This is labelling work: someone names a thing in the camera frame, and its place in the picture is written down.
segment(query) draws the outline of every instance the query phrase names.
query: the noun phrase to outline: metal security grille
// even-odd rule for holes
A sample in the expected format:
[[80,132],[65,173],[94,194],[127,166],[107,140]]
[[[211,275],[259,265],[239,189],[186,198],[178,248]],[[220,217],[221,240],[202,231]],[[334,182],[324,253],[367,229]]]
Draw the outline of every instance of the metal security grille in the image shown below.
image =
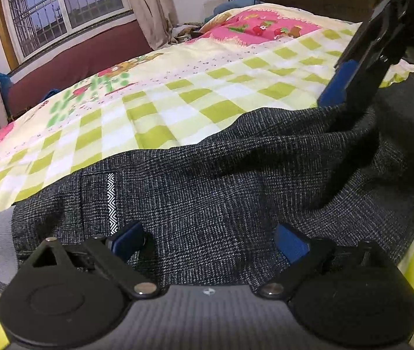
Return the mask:
[[123,0],[8,0],[7,6],[23,58],[66,34],[129,8]]

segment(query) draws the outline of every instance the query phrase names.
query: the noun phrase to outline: gray gripper base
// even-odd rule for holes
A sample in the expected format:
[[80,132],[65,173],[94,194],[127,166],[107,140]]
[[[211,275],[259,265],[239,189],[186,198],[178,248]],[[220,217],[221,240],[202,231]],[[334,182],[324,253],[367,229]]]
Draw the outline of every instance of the gray gripper base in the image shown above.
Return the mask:
[[[25,349],[12,344],[8,350]],[[300,327],[286,304],[249,286],[171,286],[133,304],[105,337],[79,350],[342,350]],[[412,350],[408,344],[379,350]]]

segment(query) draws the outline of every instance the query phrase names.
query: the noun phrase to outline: gray cuff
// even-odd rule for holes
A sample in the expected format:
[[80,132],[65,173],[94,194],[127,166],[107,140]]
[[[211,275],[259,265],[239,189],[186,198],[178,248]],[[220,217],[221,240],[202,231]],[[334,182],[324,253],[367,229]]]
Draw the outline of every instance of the gray cuff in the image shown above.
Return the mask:
[[17,257],[11,234],[15,206],[0,212],[0,285],[8,285],[17,273]]

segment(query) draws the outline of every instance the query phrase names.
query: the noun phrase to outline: green and white checkered fabric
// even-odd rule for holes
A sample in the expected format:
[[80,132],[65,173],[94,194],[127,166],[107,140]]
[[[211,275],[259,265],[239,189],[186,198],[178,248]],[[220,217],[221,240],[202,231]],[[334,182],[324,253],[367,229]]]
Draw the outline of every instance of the green and white checkered fabric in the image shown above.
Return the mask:
[[[105,96],[106,90],[100,95],[89,91],[83,109],[73,109],[61,125],[47,127],[45,121],[38,138],[0,159],[0,211],[111,155],[194,144],[260,107],[313,106],[355,30],[348,26],[343,31],[315,31],[258,55],[225,60],[206,72],[185,73],[143,90],[134,85],[111,96]],[[392,67],[384,85],[403,81],[409,72],[414,66],[407,63]],[[66,91],[49,105],[63,98]],[[5,343],[0,328],[0,348]]]

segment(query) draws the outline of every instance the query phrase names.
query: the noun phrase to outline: silver bolt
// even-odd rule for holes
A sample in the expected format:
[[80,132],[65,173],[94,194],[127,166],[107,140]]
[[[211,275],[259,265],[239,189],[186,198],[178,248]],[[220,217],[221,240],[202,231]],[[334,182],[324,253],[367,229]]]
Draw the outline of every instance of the silver bolt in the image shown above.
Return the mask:
[[262,293],[267,296],[276,296],[281,294],[285,289],[280,283],[269,283],[262,287]]
[[157,290],[157,286],[153,283],[139,283],[134,286],[134,291],[140,295],[149,295]]

